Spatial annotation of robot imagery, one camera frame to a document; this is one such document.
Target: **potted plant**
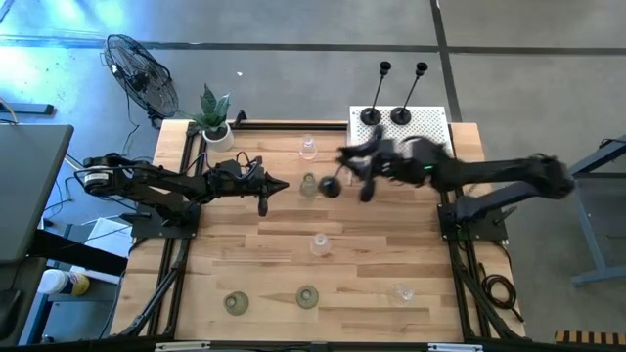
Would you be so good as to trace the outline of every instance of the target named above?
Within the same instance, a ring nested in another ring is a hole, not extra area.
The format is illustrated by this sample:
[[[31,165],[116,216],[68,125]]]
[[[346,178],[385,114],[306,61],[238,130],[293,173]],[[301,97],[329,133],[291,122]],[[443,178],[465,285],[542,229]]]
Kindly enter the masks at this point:
[[[230,104],[230,94],[215,100],[215,96],[204,84],[204,94],[200,96],[202,113],[184,115],[192,118],[202,129],[207,146],[217,152],[226,152],[233,147],[235,138],[231,127],[226,123],[226,112]]]

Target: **electric fan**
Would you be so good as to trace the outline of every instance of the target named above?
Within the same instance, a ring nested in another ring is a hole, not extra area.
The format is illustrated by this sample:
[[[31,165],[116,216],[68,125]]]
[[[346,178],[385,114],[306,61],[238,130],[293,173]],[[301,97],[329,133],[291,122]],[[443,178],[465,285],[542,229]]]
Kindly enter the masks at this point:
[[[135,103],[147,113],[152,126],[178,110],[178,96],[167,67],[161,65],[129,36],[107,37],[105,60],[111,73]]]

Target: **wooden tabletop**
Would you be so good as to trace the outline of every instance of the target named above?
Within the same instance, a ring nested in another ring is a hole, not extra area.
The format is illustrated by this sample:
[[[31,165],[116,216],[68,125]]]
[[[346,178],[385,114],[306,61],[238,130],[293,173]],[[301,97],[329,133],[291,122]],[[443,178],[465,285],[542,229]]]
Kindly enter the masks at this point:
[[[155,164],[178,170],[187,123],[163,123]],[[374,200],[359,203],[359,186],[348,186],[340,175],[344,182],[338,198],[307,199],[299,193],[303,174],[313,172],[318,180],[333,174],[345,132],[311,131],[318,154],[310,161],[298,155],[303,133],[236,131],[230,151],[209,154],[211,163],[238,151],[250,158],[261,155],[266,171],[291,186],[269,199],[266,217],[257,215],[256,198],[222,198],[204,206],[199,235],[192,241],[176,338],[461,341],[450,257],[435,212],[438,193],[378,180]],[[453,123],[452,133],[459,158],[484,159],[476,124]],[[472,193],[488,190],[481,186]],[[309,249],[316,233],[330,237],[331,251],[322,257]],[[154,291],[163,243],[148,240],[131,254],[113,332],[127,327]],[[489,274],[512,278],[507,257],[493,243],[477,242],[476,255]],[[390,304],[387,292],[396,283],[414,290],[409,306]],[[320,293],[313,309],[295,303],[295,293],[304,285]],[[247,294],[249,308],[235,317],[226,312],[223,299],[237,290]],[[475,305],[468,297],[478,331]],[[161,328],[168,306],[166,296]],[[513,313],[498,312],[524,335]]]

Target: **concrete floor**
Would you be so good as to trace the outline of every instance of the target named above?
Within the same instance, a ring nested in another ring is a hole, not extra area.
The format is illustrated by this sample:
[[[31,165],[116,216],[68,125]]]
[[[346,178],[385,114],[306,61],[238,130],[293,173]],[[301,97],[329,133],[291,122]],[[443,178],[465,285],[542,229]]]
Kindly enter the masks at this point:
[[[172,72],[180,108],[190,112],[199,109],[198,94],[208,82],[217,93],[232,92],[231,111],[246,110],[251,118],[346,119],[348,106],[373,98],[381,60],[393,63],[380,94],[382,105],[402,102],[418,61],[427,62],[431,70],[420,81],[412,104],[448,111],[456,104],[448,102],[438,53],[388,47],[437,45],[428,0],[184,3],[16,0],[0,23],[0,35],[93,40],[121,32],[165,44],[378,46],[373,52],[350,52],[340,46],[334,51],[152,50]],[[626,47],[622,20],[626,3],[619,0],[440,0],[439,5],[451,46]],[[75,157],[119,152],[132,126],[125,95],[101,66],[100,52],[0,47],[0,96],[54,104],[53,117],[22,116],[22,121],[73,124],[69,152]],[[571,163],[590,154],[602,138],[626,132],[624,55],[457,54],[450,61],[463,121],[478,123],[488,159],[542,152]],[[157,132],[132,102],[131,116],[141,127],[130,155],[152,156]],[[59,180],[69,175],[64,166]],[[118,204],[85,196],[73,181],[69,185],[75,201],[54,217],[60,223],[124,211]],[[54,192],[50,203],[56,201]],[[569,284],[572,275],[593,269],[571,199],[526,201],[507,226],[515,286],[530,337],[552,341],[555,330],[626,330],[626,282],[579,288]],[[610,245],[614,252],[607,255],[619,262],[624,251],[615,249],[623,243],[616,241]],[[53,319],[71,314],[56,314]],[[100,330],[105,315],[95,315],[99,318],[93,319],[94,330]],[[93,332],[55,333],[58,339],[69,340]]]

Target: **white pot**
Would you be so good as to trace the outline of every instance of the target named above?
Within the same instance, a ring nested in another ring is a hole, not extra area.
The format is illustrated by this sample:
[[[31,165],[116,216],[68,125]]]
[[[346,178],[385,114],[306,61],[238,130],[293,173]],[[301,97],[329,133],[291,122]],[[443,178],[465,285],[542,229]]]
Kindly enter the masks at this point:
[[[213,141],[206,137],[206,134],[202,130],[202,137],[206,140],[206,146],[213,151],[216,152],[226,152],[233,148],[233,144],[235,144],[235,137],[233,137],[233,131],[231,131],[231,126],[226,124],[226,135],[217,141]]]

